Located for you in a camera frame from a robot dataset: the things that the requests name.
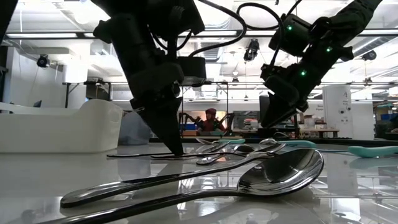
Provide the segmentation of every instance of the red shirt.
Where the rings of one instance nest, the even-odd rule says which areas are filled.
[[[215,127],[213,120],[206,120],[203,122],[202,131],[215,131],[215,129],[220,129],[222,131],[225,131],[225,128],[222,124],[219,124],[218,127]]]

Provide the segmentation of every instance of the glossy table surface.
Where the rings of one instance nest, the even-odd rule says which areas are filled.
[[[187,152],[200,144],[185,144]],[[319,145],[321,149],[346,146]],[[195,159],[107,159],[106,154],[166,152],[161,143],[120,147],[101,154],[0,154],[0,224],[38,223],[198,189],[235,187],[255,166],[129,192],[76,208],[60,209],[73,190],[121,180],[207,169]],[[292,195],[203,198],[114,223],[398,223],[398,157],[362,159],[323,153],[325,168],[310,187]],[[214,166],[222,166],[222,161]]]

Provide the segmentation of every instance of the teal handle utensil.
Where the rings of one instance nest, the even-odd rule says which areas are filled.
[[[384,147],[362,147],[350,146],[348,152],[355,156],[372,158],[377,156],[389,156],[398,153],[398,146],[384,146]]]
[[[226,143],[229,142],[231,144],[242,144],[244,143],[246,140],[245,139],[219,139],[216,142],[218,143]]]
[[[317,145],[314,142],[306,140],[279,141],[279,143],[284,143],[288,146],[302,146],[314,149],[317,148]]]

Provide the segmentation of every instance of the ceiling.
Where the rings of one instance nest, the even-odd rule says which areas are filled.
[[[282,13],[290,9],[295,1],[281,0],[278,5],[275,5],[275,0],[213,0],[213,2],[234,11],[242,3],[257,2],[270,7],[277,14],[282,15]],[[297,13],[302,19],[311,23],[321,16],[333,16],[349,2],[351,1],[303,0],[294,13]],[[241,29],[241,25],[236,20],[229,18],[223,12],[217,11],[198,1],[195,1],[195,3],[198,6],[207,29],[220,27],[228,30]],[[398,27],[397,11],[398,0],[384,0],[374,13],[374,17],[367,29],[394,29]],[[241,16],[247,24],[252,26],[268,27],[275,24],[274,18],[262,9],[247,7],[242,9]],[[81,3],[79,1],[67,0],[20,0],[7,33],[92,32],[101,19],[107,20],[109,16],[90,1]],[[334,69],[331,69],[322,81],[363,82],[367,77],[371,77],[374,82],[398,80],[398,40],[390,38],[380,44],[375,41],[375,38],[377,37],[357,37],[347,44],[347,46],[353,46],[354,51],[362,49],[364,46],[367,47],[367,50],[368,48],[369,50],[374,49],[377,53],[377,59],[365,62],[357,57],[355,60],[349,62],[337,63]],[[187,56],[192,51],[204,45],[225,42],[229,39],[230,37],[192,38],[179,52],[179,55]],[[207,59],[213,59],[211,57],[214,56],[220,58],[217,63],[207,65],[208,78],[212,78],[215,81],[226,80],[230,82],[234,77],[233,72],[238,72],[236,77],[238,77],[240,82],[262,82],[259,78],[259,74],[261,73],[260,68],[263,63],[269,63],[274,54],[274,51],[268,47],[270,39],[269,37],[258,38],[260,52],[252,62],[245,63],[243,60],[243,55],[251,38],[244,38],[238,43],[223,47],[216,52],[204,53],[202,56]],[[87,63],[91,65],[89,76],[101,77],[113,82],[126,81],[112,46],[100,40],[23,40],[21,42],[9,42],[9,44],[21,44],[23,49],[35,50],[44,47],[69,48],[75,53],[74,59],[78,60],[82,59],[81,55],[87,54],[87,52],[81,51],[83,49],[82,46],[90,45],[90,56],[87,55],[85,57],[87,58]],[[275,64],[286,67],[297,60],[296,57],[289,56],[285,52],[279,52]],[[366,88],[363,91],[369,93],[385,92],[385,89],[389,87],[391,86],[376,86],[370,89]],[[232,88],[244,89],[246,85],[232,86]],[[258,97],[261,91],[259,85],[249,85],[247,88],[251,89],[249,95],[255,95],[256,97]]]

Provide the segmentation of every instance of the white plastic bin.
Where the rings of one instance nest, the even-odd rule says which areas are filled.
[[[89,100],[79,110],[0,104],[0,152],[96,153],[118,146],[122,108]]]

